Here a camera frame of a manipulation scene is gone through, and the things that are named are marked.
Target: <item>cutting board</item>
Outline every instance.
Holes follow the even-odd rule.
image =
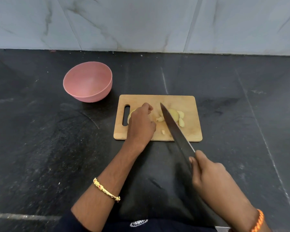
[[[122,94],[119,97],[117,115],[114,128],[114,138],[117,140],[125,140],[127,138],[128,126],[123,126],[122,121],[124,117],[124,109],[126,105],[130,106],[130,111],[141,107],[143,103],[149,103],[154,110],[151,112],[150,119],[155,121],[156,132],[151,140],[153,141],[174,141],[165,121],[157,122],[156,118],[160,117],[161,111],[160,102],[166,106],[167,109],[182,111],[185,113],[184,122],[185,127],[180,127],[186,139],[190,142],[199,142],[202,140],[201,126],[198,116],[197,105],[193,96],[180,95],[129,95]]]

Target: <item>pink bowl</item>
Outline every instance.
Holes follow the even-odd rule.
[[[112,84],[111,69],[100,62],[78,64],[68,71],[63,79],[66,92],[87,103],[105,98],[111,91]]]

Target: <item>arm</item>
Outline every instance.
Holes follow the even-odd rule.
[[[225,167],[213,163],[203,152],[189,157],[192,184],[201,198],[237,232],[249,232],[256,225],[259,212],[254,208]],[[259,232],[270,232],[264,221]]]
[[[152,106],[144,103],[129,120],[127,139],[98,181],[111,194],[118,196],[136,158],[151,140],[156,124],[148,114]],[[71,208],[74,216],[90,231],[101,231],[115,201],[92,184]]]

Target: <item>wall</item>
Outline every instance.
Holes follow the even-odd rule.
[[[290,0],[0,0],[0,48],[290,55]]]

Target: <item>knife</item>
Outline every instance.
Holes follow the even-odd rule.
[[[186,156],[195,156],[195,151],[190,142],[187,141],[179,127],[177,126],[176,122],[173,120],[171,114],[166,109],[166,107],[160,103],[162,114],[164,117],[164,120],[166,122],[166,125],[168,126],[170,133],[173,136],[173,139],[175,143],[177,144],[179,150],[181,151],[186,164],[189,167],[189,170],[191,171],[191,164],[189,162],[189,159]]]

